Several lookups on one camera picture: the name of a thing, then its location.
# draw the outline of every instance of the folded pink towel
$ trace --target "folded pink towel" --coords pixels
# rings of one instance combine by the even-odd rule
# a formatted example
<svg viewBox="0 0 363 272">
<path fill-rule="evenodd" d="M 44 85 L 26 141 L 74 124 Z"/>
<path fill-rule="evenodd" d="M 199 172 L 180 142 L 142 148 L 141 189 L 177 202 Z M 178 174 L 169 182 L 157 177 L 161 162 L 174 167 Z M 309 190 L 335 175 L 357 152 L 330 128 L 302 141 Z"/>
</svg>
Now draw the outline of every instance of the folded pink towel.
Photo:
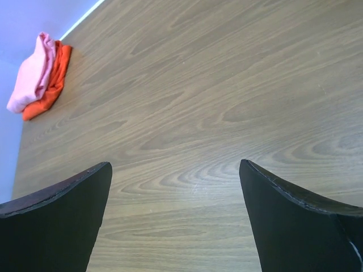
<svg viewBox="0 0 363 272">
<path fill-rule="evenodd" d="M 19 68 L 14 91 L 6 107 L 9 111 L 20 113 L 28 104 L 42 98 L 55 57 L 54 40 L 42 32 L 36 39 L 34 53 Z"/>
</svg>

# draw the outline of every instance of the white edge strip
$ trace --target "white edge strip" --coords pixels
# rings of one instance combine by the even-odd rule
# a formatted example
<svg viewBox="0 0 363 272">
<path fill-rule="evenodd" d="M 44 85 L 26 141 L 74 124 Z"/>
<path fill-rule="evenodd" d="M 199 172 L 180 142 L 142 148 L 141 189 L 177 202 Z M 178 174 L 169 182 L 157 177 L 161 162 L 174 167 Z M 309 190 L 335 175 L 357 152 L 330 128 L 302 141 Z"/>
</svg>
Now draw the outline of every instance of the white edge strip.
<svg viewBox="0 0 363 272">
<path fill-rule="evenodd" d="M 88 10 L 88 12 L 86 12 L 81 18 L 79 18 L 79 20 L 77 22 L 75 22 L 75 24 L 67 30 L 66 33 L 64 33 L 64 35 L 60 38 L 60 40 L 63 40 L 73 29 L 75 29 L 83 20 L 85 20 L 96 8 L 98 8 L 99 5 L 102 4 L 104 0 L 98 0 L 96 4 L 94 4 L 92 6 L 92 8 L 90 8 Z"/>
</svg>

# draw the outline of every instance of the wood grain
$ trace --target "wood grain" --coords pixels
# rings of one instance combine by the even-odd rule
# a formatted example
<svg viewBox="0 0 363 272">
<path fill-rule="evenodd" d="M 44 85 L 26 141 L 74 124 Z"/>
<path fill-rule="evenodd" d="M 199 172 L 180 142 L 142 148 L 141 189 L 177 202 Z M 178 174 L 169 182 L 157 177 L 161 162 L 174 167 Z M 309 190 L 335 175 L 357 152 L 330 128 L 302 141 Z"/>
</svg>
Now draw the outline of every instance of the wood grain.
<svg viewBox="0 0 363 272">
<path fill-rule="evenodd" d="M 242 158 L 363 206 L 363 2 L 107 0 L 24 124 L 14 198 L 114 168 L 89 271 L 260 271 Z"/>
</svg>

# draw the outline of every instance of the blue wall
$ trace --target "blue wall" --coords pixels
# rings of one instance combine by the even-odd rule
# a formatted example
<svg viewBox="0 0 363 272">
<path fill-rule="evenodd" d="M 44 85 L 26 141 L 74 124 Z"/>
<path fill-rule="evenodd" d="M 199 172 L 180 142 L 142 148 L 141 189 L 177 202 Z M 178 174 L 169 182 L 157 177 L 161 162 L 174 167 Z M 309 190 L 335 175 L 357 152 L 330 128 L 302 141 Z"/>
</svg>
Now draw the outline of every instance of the blue wall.
<svg viewBox="0 0 363 272">
<path fill-rule="evenodd" d="M 0 203 L 11 199 L 22 118 L 7 111 L 19 65 L 34 50 L 39 32 L 60 39 L 97 0 L 2 1 L 0 8 Z"/>
</svg>

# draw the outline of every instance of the folded cloth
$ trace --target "folded cloth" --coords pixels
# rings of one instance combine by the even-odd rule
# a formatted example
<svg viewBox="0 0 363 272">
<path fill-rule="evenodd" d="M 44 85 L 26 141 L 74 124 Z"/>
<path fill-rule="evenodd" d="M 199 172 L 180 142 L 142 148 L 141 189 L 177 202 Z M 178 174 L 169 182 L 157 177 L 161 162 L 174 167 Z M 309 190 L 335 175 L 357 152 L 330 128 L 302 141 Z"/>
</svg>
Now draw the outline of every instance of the folded cloth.
<svg viewBox="0 0 363 272">
<path fill-rule="evenodd" d="M 9 111 L 20 113 L 26 105 L 43 96 L 55 56 L 54 40 L 42 32 L 36 39 L 34 53 L 19 68 L 14 91 L 6 107 Z"/>
<path fill-rule="evenodd" d="M 23 111 L 23 120 L 28 121 L 47 111 L 61 94 L 70 59 L 72 47 L 56 41 L 56 60 L 50 72 L 49 85 L 41 99 L 27 105 Z"/>
</svg>

